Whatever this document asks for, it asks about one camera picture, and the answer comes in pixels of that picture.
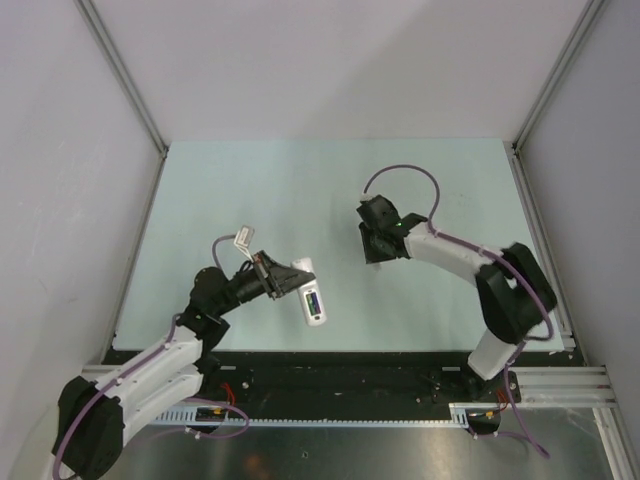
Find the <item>green battery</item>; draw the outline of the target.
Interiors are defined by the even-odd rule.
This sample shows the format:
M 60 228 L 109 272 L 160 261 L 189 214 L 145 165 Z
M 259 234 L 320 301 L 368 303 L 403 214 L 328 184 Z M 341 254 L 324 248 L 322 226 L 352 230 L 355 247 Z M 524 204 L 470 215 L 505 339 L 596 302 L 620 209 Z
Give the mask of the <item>green battery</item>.
M 315 304 L 313 302 L 312 296 L 311 295 L 305 295 L 304 296 L 304 300 L 305 300 L 305 305 L 307 308 L 307 311 L 309 313 L 310 317 L 314 317 L 316 314 L 316 309 L 315 309 Z

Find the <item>white remote control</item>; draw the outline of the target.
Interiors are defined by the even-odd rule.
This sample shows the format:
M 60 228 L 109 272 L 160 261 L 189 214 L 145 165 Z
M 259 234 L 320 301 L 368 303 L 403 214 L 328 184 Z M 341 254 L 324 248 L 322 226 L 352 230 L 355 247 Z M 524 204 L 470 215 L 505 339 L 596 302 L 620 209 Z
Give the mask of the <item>white remote control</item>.
M 306 324 L 309 327 L 319 327 L 326 322 L 327 314 L 312 260 L 309 257 L 300 258 L 294 260 L 291 266 L 313 276 L 311 281 L 297 289 L 297 294 Z

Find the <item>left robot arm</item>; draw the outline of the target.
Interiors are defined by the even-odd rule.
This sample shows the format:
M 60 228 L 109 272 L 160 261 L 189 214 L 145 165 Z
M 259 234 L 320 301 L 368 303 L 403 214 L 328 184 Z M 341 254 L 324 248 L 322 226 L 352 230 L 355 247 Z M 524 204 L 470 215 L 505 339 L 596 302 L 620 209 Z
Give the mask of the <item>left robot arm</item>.
M 262 295 L 277 300 L 301 291 L 316 275 L 310 258 L 283 265 L 263 251 L 232 277 L 210 266 L 200 270 L 183 312 L 154 345 L 106 375 L 78 376 L 58 399 L 52 476 L 99 479 L 145 426 L 173 405 L 207 400 L 221 387 L 213 349 L 230 328 L 225 314 Z

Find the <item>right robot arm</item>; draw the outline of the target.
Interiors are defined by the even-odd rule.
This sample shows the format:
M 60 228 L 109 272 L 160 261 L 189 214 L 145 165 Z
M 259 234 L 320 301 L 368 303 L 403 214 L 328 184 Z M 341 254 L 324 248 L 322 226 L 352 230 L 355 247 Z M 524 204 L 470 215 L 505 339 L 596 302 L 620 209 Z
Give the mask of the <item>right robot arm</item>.
M 498 251 L 473 246 L 439 232 L 416 213 L 401 217 L 382 195 L 364 194 L 356 212 L 368 264 L 407 259 L 439 267 L 474 286 L 486 326 L 461 369 L 454 389 L 473 401 L 484 401 L 497 389 L 504 367 L 532 341 L 531 331 L 547 325 L 557 297 L 531 250 L 514 243 Z

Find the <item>blue battery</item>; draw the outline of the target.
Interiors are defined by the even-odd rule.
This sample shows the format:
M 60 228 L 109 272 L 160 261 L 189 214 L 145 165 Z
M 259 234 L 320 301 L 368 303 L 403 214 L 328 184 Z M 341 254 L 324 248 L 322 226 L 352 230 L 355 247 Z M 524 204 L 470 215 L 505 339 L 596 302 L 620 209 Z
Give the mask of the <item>blue battery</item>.
M 322 309 L 321 309 L 321 305 L 317 296 L 317 293 L 312 291 L 311 293 L 309 293 L 308 295 L 312 296 L 313 302 L 315 304 L 315 309 L 316 309 L 316 314 L 314 317 L 319 317 L 322 314 Z

